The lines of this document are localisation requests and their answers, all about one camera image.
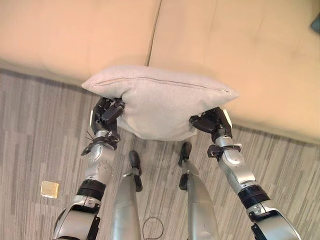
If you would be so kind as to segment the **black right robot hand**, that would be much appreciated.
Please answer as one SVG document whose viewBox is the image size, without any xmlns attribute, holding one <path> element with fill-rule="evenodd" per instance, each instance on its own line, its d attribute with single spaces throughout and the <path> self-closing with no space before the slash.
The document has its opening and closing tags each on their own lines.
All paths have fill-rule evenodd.
<svg viewBox="0 0 320 240">
<path fill-rule="evenodd" d="M 220 107 L 207 110 L 201 115 L 191 116 L 189 123 L 196 129 L 211 134 L 213 142 L 219 137 L 233 138 L 231 124 Z"/>
</svg>

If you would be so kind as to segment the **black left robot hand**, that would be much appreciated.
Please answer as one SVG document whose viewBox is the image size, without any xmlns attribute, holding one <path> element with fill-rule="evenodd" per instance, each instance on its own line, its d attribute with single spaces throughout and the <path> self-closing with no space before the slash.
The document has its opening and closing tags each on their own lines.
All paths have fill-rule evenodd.
<svg viewBox="0 0 320 240">
<path fill-rule="evenodd" d="M 99 131 L 117 131 L 117 118 L 125 109 L 122 98 L 109 99 L 101 97 L 92 110 L 90 126 L 94 134 Z"/>
</svg>

